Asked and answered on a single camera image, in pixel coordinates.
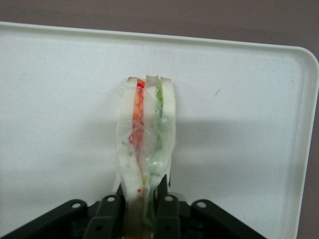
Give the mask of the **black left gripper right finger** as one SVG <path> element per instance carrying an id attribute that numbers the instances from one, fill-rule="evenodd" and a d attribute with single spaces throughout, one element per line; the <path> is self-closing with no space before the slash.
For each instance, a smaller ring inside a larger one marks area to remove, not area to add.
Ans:
<path id="1" fill-rule="evenodd" d="M 181 202 L 168 192 L 165 175 L 155 191 L 154 239 L 187 239 L 185 220 L 180 215 Z"/>

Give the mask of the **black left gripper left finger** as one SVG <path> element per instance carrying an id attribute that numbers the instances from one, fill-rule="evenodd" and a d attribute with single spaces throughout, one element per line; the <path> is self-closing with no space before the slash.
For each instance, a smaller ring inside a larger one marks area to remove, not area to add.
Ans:
<path id="1" fill-rule="evenodd" d="M 97 205 L 93 217 L 90 218 L 85 239 L 120 239 L 125 211 L 125 199 L 122 187 L 116 193 L 105 196 Z"/>

